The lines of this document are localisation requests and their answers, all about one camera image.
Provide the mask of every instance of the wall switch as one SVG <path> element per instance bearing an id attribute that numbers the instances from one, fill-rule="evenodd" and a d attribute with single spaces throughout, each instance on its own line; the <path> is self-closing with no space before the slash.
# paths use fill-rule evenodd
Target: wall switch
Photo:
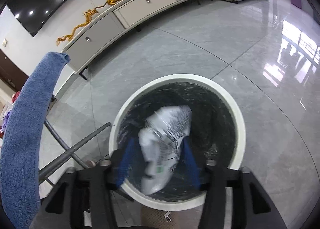
<path id="1" fill-rule="evenodd" d="M 8 41 L 6 39 L 4 39 L 3 42 L 2 42 L 2 46 L 5 47 L 7 45 L 7 43 L 8 43 Z"/>

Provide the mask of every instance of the golden dragon figurine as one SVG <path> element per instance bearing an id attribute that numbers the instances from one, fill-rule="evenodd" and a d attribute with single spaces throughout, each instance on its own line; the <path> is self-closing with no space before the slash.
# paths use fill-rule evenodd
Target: golden dragon figurine
<path id="1" fill-rule="evenodd" d="M 103 8 L 104 6 L 106 6 L 106 4 L 115 5 L 119 1 L 121 1 L 121 0 L 107 0 L 104 5 L 95 7 L 93 10 L 89 9 L 86 12 L 83 12 L 83 15 L 85 16 L 85 23 L 79 24 L 78 26 L 74 27 L 72 30 L 72 33 L 70 35 L 65 35 L 63 37 L 59 37 L 56 41 L 56 45 L 59 46 L 60 42 L 65 41 L 66 39 L 68 39 L 68 41 L 71 41 L 73 36 L 75 35 L 76 30 L 80 27 L 85 27 L 86 25 L 88 25 L 92 21 L 93 15 L 99 13 L 97 11 L 97 9 Z"/>

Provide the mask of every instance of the white plastic bag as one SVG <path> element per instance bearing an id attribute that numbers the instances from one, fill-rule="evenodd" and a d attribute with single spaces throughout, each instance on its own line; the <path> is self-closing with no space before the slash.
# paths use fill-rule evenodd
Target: white plastic bag
<path id="1" fill-rule="evenodd" d="M 189 136 L 191 110 L 188 106 L 161 107 L 147 118 L 139 132 L 143 157 L 148 162 L 141 191 L 150 195 L 169 182 L 180 159 L 180 144 Z"/>

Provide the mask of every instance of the cabinet leg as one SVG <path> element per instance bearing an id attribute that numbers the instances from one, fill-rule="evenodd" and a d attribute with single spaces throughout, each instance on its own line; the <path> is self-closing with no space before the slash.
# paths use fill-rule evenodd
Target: cabinet leg
<path id="1" fill-rule="evenodd" d="M 136 27 L 135 27 L 135 30 L 136 30 L 137 32 L 140 32 L 140 31 L 141 31 L 140 25 L 136 26 Z"/>
<path id="2" fill-rule="evenodd" d="M 86 70 L 88 68 L 88 66 L 86 66 L 84 69 L 82 69 L 79 73 L 79 76 L 81 76 L 84 80 L 88 80 L 84 75 L 83 75 L 83 72 L 84 70 Z"/>

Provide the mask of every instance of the white bin rim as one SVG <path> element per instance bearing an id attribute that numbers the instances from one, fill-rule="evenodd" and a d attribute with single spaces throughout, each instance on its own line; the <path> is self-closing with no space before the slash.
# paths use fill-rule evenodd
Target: white bin rim
<path id="1" fill-rule="evenodd" d="M 136 92 L 134 92 L 124 103 L 124 105 L 120 108 L 116 116 L 116 119 L 112 125 L 109 138 L 110 156 L 113 153 L 113 151 L 116 150 L 118 147 L 117 135 L 119 133 L 121 121 L 128 112 L 128 110 L 131 108 L 131 106 L 134 104 L 134 101 L 142 94 L 145 94 L 159 86 L 177 82 L 201 85 L 202 87 L 205 87 L 210 91 L 214 92 L 229 108 L 230 114 L 235 124 L 236 145 L 233 157 L 228 167 L 231 169 L 238 170 L 240 168 L 244 156 L 244 149 L 246 144 L 246 131 L 244 119 L 240 111 L 240 108 L 237 105 L 236 101 L 233 99 L 233 97 L 222 86 L 218 85 L 217 83 L 208 78 L 192 74 L 174 74 L 164 76 L 147 83 L 146 85 L 138 89 Z M 169 202 L 153 199 L 142 194 L 127 179 L 125 179 L 121 187 L 135 201 L 138 201 L 139 203 L 147 207 L 164 211 L 182 211 L 195 208 L 200 205 L 203 205 L 205 200 L 205 192 L 199 196 L 183 201 Z"/>

